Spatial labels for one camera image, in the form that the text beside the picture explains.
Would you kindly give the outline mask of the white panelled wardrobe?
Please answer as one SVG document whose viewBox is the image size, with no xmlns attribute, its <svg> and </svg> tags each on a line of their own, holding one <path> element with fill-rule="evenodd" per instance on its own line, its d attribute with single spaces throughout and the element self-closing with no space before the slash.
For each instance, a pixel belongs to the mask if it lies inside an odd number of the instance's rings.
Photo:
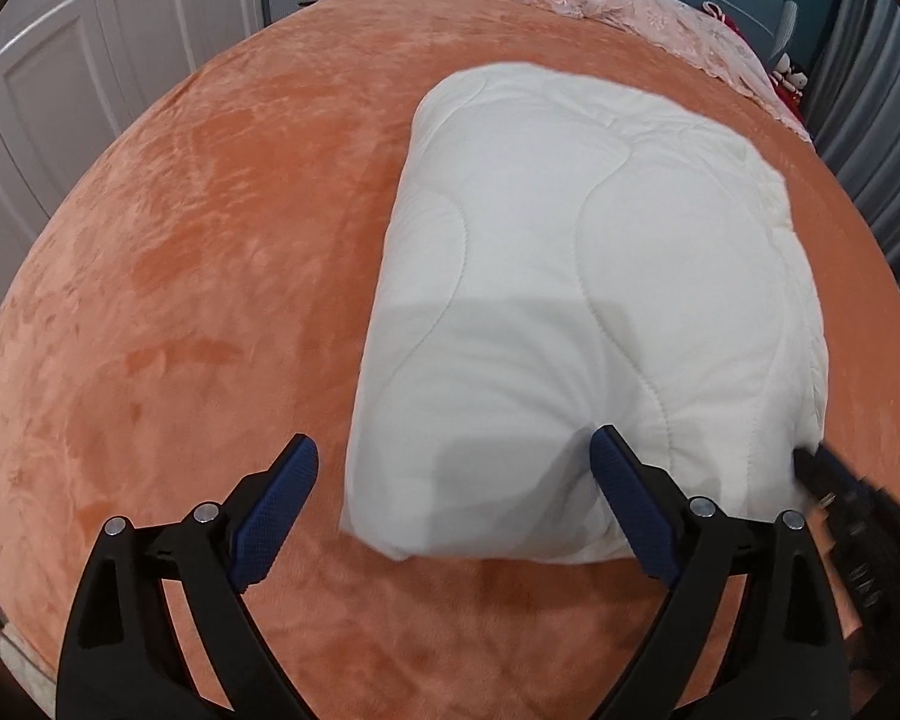
<svg viewBox="0 0 900 720">
<path fill-rule="evenodd" d="M 7 0 L 0 305 L 69 190 L 137 117 L 261 28 L 260 0 Z"/>
</svg>

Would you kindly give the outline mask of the red fabric item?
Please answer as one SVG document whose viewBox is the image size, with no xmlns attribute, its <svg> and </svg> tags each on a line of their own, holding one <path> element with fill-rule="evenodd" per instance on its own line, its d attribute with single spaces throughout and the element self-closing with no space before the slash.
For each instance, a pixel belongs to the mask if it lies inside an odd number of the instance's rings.
<svg viewBox="0 0 900 720">
<path fill-rule="evenodd" d="M 707 13 L 707 15 L 712 16 L 712 18 L 715 18 L 715 20 L 720 21 L 720 23 L 724 23 L 728 29 L 731 29 L 735 34 L 738 34 L 738 36 L 748 44 L 748 47 L 752 49 L 752 45 L 745 36 L 745 33 L 741 31 L 741 28 L 733 21 L 733 18 L 724 12 L 724 9 L 720 7 L 720 5 L 711 2 L 710 0 L 704 0 L 701 4 L 701 10 L 704 13 Z M 806 75 L 792 64 L 792 60 L 790 60 L 788 54 L 784 52 L 784 54 L 777 59 L 777 64 L 774 65 L 774 68 L 767 76 L 769 76 L 770 84 L 774 88 L 775 93 L 777 93 L 777 96 L 781 98 L 782 103 L 785 104 L 785 107 L 797 117 L 798 121 L 804 122 L 805 119 L 803 119 L 800 104 L 802 104 L 803 89 L 805 89 L 806 83 L 808 83 Z"/>
</svg>

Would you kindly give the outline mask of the white quilted comforter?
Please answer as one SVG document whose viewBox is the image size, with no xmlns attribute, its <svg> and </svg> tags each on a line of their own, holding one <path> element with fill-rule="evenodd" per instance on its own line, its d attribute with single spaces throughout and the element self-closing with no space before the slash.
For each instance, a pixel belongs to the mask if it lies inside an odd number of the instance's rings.
<svg viewBox="0 0 900 720">
<path fill-rule="evenodd" d="M 613 426 L 737 517 L 803 509 L 827 348 L 785 179 L 642 89 L 457 71 L 414 112 L 341 525 L 391 559 L 628 554 L 590 470 Z"/>
</svg>

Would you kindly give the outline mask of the grey pleated curtain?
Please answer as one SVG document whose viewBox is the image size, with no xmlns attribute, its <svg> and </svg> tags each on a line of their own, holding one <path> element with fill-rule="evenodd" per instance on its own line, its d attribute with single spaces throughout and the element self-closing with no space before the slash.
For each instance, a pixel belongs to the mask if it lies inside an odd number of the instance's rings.
<svg viewBox="0 0 900 720">
<path fill-rule="evenodd" d="M 900 6 L 841 0 L 811 70 L 805 121 L 900 291 Z"/>
</svg>

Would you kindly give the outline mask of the orange plush bedspread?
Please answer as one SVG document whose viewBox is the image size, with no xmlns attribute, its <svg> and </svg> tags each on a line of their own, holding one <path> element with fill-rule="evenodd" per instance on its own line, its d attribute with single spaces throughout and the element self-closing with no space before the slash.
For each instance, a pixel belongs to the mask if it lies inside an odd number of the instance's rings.
<svg viewBox="0 0 900 720">
<path fill-rule="evenodd" d="M 787 179 L 831 361 L 827 437 L 900 500 L 900 292 L 811 146 L 725 83 L 512 0 L 325 0 L 141 115 L 0 309 L 0 603 L 46 661 L 103 522 L 175 522 L 295 434 L 320 476 L 247 595 L 325 718 L 583 718 L 662 600 L 631 561 L 393 562 L 340 532 L 343 457 L 411 117 L 453 71 L 535 62 L 663 94 Z"/>
</svg>

